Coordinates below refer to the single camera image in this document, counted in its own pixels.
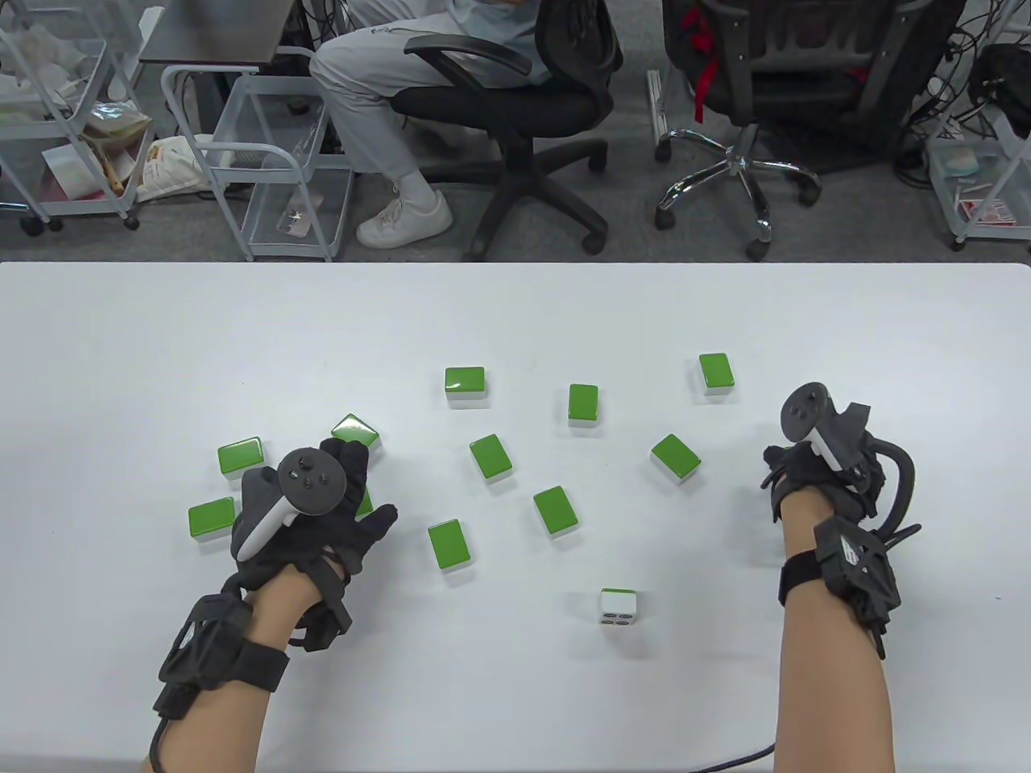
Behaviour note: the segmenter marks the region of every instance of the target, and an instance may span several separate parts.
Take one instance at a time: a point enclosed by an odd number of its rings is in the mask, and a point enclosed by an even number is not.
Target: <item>office chair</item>
[[[820,199],[820,178],[783,161],[754,157],[763,120],[818,105],[859,120],[876,104],[916,21],[933,0],[663,0],[666,54],[683,70],[696,100],[739,129],[731,145],[693,129],[670,130],[656,148],[669,159],[670,139],[722,158],[673,183],[659,201],[655,225],[672,228],[673,204],[725,174],[736,175],[756,212],[759,237],[747,257],[761,261],[773,236],[769,205],[755,172],[780,172],[799,186],[799,201]]]
[[[552,77],[540,86],[485,89],[448,52],[486,57],[517,72],[529,60],[502,45],[463,35],[422,35],[405,53],[423,59],[451,87],[405,89],[391,99],[397,112],[418,119],[486,129],[501,148],[501,161],[444,164],[423,170],[429,182],[494,187],[494,196],[463,260],[483,261],[508,210],[532,196],[588,229],[581,245],[590,255],[605,246],[608,224],[578,196],[547,175],[581,159],[592,172],[605,170],[604,139],[568,142],[534,153],[537,137],[571,137],[593,129],[612,110],[608,78],[623,55],[604,0],[541,0],[535,29],[537,51]]]

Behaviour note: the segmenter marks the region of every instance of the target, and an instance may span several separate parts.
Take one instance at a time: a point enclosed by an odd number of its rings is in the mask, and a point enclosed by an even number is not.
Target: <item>white sneaker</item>
[[[447,200],[439,191],[436,206],[428,212],[421,212],[394,199],[375,217],[370,217],[358,227],[358,241],[373,249],[393,249],[420,239],[443,233],[452,224]]]

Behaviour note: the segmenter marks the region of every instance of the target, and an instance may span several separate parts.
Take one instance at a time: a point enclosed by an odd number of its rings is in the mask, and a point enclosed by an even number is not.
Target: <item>hand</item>
[[[305,629],[301,643],[307,650],[324,649],[336,636],[346,633],[351,617],[343,608],[344,589],[351,578],[362,571],[362,563],[373,544],[383,539],[397,520],[397,508],[383,505],[361,522],[356,520],[358,508],[365,497],[368,474],[368,448],[358,442],[343,443],[335,438],[324,440],[320,448],[329,453],[343,468],[347,477],[346,489],[340,503],[323,515],[300,514],[289,527],[280,528],[254,558],[238,562],[239,571],[233,580],[247,590],[263,589],[268,584],[276,589],[289,586],[302,600],[311,603],[300,616],[298,628]],[[244,507],[252,500],[281,496],[274,488],[268,489],[274,477],[271,468],[248,471],[243,478]],[[288,572],[293,567],[305,582]],[[310,596],[310,586],[318,595]],[[276,598],[284,598],[276,591]]]
[[[774,520],[778,520],[784,514],[784,500],[794,492],[807,486],[816,489],[829,500],[833,513],[855,524],[866,515],[876,512],[877,495],[885,480],[876,457],[868,462],[872,478],[870,488],[864,496],[850,490],[847,483],[830,468],[827,461],[812,450],[812,445],[807,440],[787,448],[771,445],[763,452],[763,461],[769,465],[770,474],[763,481],[762,488],[765,489],[776,481],[770,490]]]

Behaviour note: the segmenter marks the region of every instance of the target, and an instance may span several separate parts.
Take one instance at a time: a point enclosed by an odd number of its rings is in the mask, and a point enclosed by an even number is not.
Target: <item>chair wheel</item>
[[[588,255],[598,255],[605,248],[605,237],[602,234],[588,234],[580,242],[580,246]]]
[[[590,169],[595,174],[601,174],[605,171],[605,165],[608,164],[608,147],[603,147],[596,154],[588,157],[587,168]]]
[[[802,206],[811,207],[820,201],[820,194],[824,192],[823,188],[804,174],[797,175],[795,183],[798,186],[798,201]]]
[[[659,144],[655,146],[655,160],[660,164],[665,164],[671,158],[673,158],[673,144],[669,141],[669,137],[660,139]]]
[[[759,239],[750,241],[749,246],[744,248],[744,254],[749,256],[749,260],[755,263],[765,258],[768,251],[770,251],[770,243],[768,241],[759,241]]]
[[[21,217],[18,223],[26,236],[39,236],[43,232],[43,222],[39,217]]]
[[[655,227],[660,231],[668,231],[676,225],[676,215],[672,209],[655,208]]]

